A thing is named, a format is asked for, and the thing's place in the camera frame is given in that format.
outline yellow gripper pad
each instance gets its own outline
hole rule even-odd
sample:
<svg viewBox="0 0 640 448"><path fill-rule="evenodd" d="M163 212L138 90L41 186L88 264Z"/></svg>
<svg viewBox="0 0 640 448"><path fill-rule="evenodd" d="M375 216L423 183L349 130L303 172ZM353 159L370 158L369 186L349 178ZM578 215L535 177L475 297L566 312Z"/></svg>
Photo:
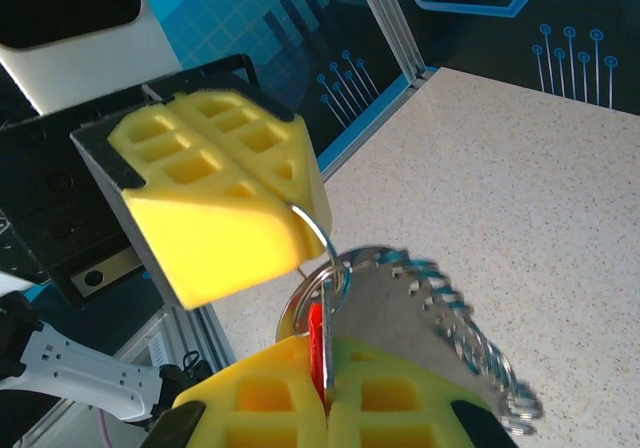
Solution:
<svg viewBox="0 0 640 448"><path fill-rule="evenodd" d="M323 252L289 206L330 231L311 140L275 105L226 75L72 134L166 301L197 308Z"/></svg>
<svg viewBox="0 0 640 448"><path fill-rule="evenodd" d="M289 337L181 393L142 448L514 448L484 401L366 343L334 339L335 399Z"/></svg>

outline white countertop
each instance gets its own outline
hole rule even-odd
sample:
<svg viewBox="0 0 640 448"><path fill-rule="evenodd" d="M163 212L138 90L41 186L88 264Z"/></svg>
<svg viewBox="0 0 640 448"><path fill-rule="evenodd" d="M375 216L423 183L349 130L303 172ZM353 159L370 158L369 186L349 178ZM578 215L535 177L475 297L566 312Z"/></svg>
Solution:
<svg viewBox="0 0 640 448"><path fill-rule="evenodd" d="M639 117L441 69L326 189L339 251L407 247L475 307L545 405L520 446L640 446ZM301 280L214 304L238 358Z"/></svg>

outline yellow foam pad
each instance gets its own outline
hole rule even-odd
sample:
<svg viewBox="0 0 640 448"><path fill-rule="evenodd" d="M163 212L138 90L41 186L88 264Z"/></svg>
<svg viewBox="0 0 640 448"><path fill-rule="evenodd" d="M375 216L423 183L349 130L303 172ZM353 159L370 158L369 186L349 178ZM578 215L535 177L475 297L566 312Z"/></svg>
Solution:
<svg viewBox="0 0 640 448"><path fill-rule="evenodd" d="M145 181L122 197L185 308L276 278L322 253L287 204L330 231L300 117L284 123L238 94L197 92L126 116L108 141Z"/></svg>
<svg viewBox="0 0 640 448"><path fill-rule="evenodd" d="M473 448L451 409L484 401L406 360L334 340L328 420L310 377L308 338L287 338L178 396L205 412L188 448Z"/></svg>

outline speckled countertop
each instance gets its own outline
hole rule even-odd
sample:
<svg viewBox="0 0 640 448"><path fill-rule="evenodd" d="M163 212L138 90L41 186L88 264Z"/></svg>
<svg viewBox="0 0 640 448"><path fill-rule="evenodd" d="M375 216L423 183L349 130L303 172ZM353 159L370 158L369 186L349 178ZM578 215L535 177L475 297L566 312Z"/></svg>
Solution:
<svg viewBox="0 0 640 448"><path fill-rule="evenodd" d="M640 446L640 118L441 69L326 188L338 250L407 247L475 307L545 404L520 446ZM214 305L238 358L300 281Z"/></svg>

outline glass panel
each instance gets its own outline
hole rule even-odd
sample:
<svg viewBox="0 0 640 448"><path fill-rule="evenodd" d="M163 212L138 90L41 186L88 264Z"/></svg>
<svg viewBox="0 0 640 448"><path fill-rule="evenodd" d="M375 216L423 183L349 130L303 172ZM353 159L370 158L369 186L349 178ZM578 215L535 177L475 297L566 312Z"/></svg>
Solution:
<svg viewBox="0 0 640 448"><path fill-rule="evenodd" d="M262 89L305 118L317 154L407 86L365 0L151 4L184 68L248 54Z"/></svg>
<svg viewBox="0 0 640 448"><path fill-rule="evenodd" d="M425 61L640 114L640 0L401 0Z"/></svg>

